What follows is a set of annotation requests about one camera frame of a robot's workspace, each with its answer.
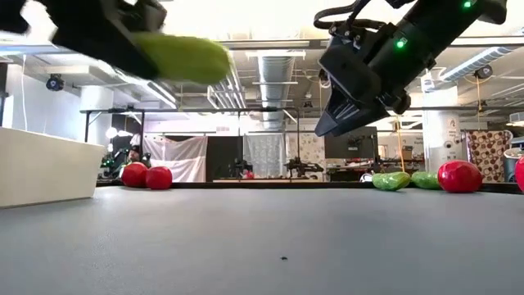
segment green object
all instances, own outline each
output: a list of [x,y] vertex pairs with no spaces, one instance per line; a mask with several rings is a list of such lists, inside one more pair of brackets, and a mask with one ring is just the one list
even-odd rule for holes
[[466,0],[463,4],[464,8],[471,8],[473,6],[472,0]]
[[410,181],[409,174],[405,172],[378,173],[372,177],[375,188],[392,192],[407,187]]
[[440,189],[438,176],[434,172],[415,172],[411,176],[411,181],[417,188]]
[[408,40],[406,38],[402,38],[402,39],[400,39],[399,41],[397,41],[395,43],[395,46],[398,49],[402,49],[402,48],[404,48],[404,46],[406,46],[407,43],[408,43]]
[[155,62],[160,78],[217,84],[231,71],[226,49],[213,41],[158,33],[136,33],[135,42]]

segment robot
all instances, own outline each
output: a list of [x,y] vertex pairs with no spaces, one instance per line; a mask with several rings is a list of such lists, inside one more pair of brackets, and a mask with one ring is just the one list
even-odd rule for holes
[[[317,124],[318,136],[338,136],[388,117],[411,104],[405,88],[475,20],[506,21],[507,0],[386,0],[393,8],[415,2],[397,24],[359,20],[371,0],[356,0],[314,17],[314,26],[332,36],[319,60],[320,79],[328,79],[332,95]],[[347,20],[324,22],[325,16],[351,13]]]

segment patterned curtain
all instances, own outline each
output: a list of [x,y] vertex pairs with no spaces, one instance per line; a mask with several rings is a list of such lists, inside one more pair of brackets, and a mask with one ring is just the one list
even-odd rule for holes
[[[286,134],[286,153],[287,159],[297,156],[296,134]],[[300,159],[304,163],[317,163],[326,169],[326,152],[324,138],[315,134],[300,134]],[[307,176],[316,175],[318,179],[323,179],[323,173],[308,173]]]
[[477,165],[484,183],[504,182],[504,152],[513,135],[505,131],[468,131],[468,160]]
[[256,178],[286,174],[283,147],[282,134],[244,136],[244,159],[253,165]]

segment ceiling light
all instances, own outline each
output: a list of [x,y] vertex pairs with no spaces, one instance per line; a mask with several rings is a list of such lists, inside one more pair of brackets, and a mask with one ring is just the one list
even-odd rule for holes
[[111,127],[109,128],[107,131],[106,131],[106,137],[108,139],[113,139],[116,137],[116,135],[118,135],[118,131],[116,130],[115,127]]

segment red ball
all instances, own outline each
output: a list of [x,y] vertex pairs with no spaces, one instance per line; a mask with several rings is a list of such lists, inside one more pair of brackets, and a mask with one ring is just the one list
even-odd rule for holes
[[482,186],[482,174],[468,161],[449,161],[439,169],[439,184],[449,193],[473,193]]
[[143,188],[146,186],[147,167],[141,162],[134,162],[124,167],[122,182],[131,188]]
[[169,189],[173,183],[173,174],[166,167],[153,167],[147,171],[146,184],[150,189]]
[[524,157],[518,159],[515,165],[515,178],[517,179],[518,187],[524,192]]

